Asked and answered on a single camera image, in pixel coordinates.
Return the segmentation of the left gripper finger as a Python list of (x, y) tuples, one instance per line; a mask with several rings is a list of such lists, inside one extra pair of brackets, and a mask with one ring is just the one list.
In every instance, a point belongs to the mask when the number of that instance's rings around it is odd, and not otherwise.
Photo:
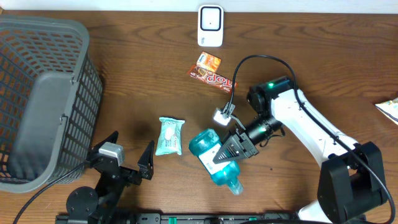
[(151, 180), (154, 174), (154, 144), (154, 141), (148, 144), (137, 163), (141, 177), (146, 180)]
[(118, 131), (114, 131), (113, 133), (111, 133), (107, 138), (105, 138), (104, 140), (102, 140), (101, 142), (99, 142), (97, 145), (93, 146), (91, 151), (92, 152), (98, 152), (100, 147), (105, 144), (106, 142), (110, 142), (113, 144), (116, 144), (117, 140), (118, 140), (118, 136), (119, 136), (119, 132)]

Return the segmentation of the blue mouthwash bottle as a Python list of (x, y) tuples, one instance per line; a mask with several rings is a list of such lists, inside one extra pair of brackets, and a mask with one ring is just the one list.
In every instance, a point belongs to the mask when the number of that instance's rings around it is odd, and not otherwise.
[(212, 181), (218, 186), (226, 185), (234, 195), (240, 195), (244, 187), (238, 179), (240, 175), (238, 163), (232, 161), (215, 164), (213, 162), (221, 147), (222, 143), (214, 129), (202, 131), (189, 143), (190, 152), (200, 160)]

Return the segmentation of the light blue tissue pack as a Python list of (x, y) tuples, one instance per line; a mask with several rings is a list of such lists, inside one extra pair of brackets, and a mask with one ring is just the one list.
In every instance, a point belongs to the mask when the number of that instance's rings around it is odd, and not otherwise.
[(160, 135), (157, 141), (156, 156), (177, 153), (182, 155), (182, 126), (185, 120), (160, 117)]

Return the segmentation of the red chocolate bar wrapper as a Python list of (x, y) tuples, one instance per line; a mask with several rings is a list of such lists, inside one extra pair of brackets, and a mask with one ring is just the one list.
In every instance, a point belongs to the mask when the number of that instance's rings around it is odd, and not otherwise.
[(233, 80), (219, 75), (211, 70), (201, 67), (199, 65), (193, 65), (187, 72), (190, 77), (199, 80), (207, 85), (216, 87), (224, 92), (231, 93), (233, 88)]

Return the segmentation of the small orange snack box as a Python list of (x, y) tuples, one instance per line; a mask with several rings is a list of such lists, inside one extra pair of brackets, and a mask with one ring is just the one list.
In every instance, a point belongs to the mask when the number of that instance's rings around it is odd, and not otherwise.
[(221, 59), (211, 55), (207, 52), (202, 52), (196, 62), (196, 65), (200, 68), (204, 68), (205, 70), (216, 72), (220, 67)]

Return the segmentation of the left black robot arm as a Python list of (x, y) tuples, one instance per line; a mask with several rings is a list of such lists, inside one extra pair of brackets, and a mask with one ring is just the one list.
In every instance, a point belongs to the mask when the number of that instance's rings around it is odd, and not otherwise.
[(124, 148), (117, 144), (119, 133), (109, 135), (95, 145), (86, 161), (100, 173), (95, 188), (79, 187), (67, 198), (67, 223), (135, 223), (136, 216), (118, 208), (124, 189), (140, 185), (154, 174), (154, 141), (150, 141), (137, 162), (138, 170), (123, 166)]

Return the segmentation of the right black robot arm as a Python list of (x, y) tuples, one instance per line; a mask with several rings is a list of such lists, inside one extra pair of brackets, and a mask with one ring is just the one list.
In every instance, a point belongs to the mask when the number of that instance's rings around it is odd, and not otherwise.
[(247, 100), (258, 114), (230, 132), (215, 164), (255, 156), (256, 145), (288, 128), (320, 166), (317, 200), (297, 212), (298, 220), (323, 223), (364, 221), (364, 213), (387, 202), (382, 155), (373, 142), (358, 143), (320, 114), (294, 83), (282, 77), (250, 87)]

